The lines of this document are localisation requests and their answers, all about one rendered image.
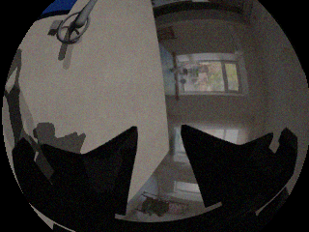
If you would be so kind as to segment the blue tray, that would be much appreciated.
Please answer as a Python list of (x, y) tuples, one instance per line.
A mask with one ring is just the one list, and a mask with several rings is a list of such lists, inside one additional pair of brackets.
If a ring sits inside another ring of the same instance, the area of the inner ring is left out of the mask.
[(77, 0), (54, 0), (53, 3), (51, 3), (49, 7), (47, 7), (45, 11), (42, 12), (42, 14), (40, 14), (38, 19), (42, 19), (51, 15), (68, 15), (70, 9), (72, 9), (76, 1)]

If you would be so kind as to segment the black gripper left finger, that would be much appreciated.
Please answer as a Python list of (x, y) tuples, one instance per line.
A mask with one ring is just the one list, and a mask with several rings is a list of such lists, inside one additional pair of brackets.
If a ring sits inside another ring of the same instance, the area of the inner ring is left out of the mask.
[(138, 129), (131, 127), (88, 154), (59, 150), (42, 144), (51, 169), (88, 186), (115, 214), (126, 214), (132, 167), (138, 150)]

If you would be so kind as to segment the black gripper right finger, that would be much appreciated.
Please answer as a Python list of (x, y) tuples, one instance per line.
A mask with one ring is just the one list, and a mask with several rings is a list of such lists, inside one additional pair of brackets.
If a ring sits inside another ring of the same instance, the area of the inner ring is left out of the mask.
[(206, 208), (220, 202), (219, 198), (235, 184), (247, 163), (270, 147), (273, 135), (270, 132), (251, 142), (233, 144), (182, 125), (182, 144)]

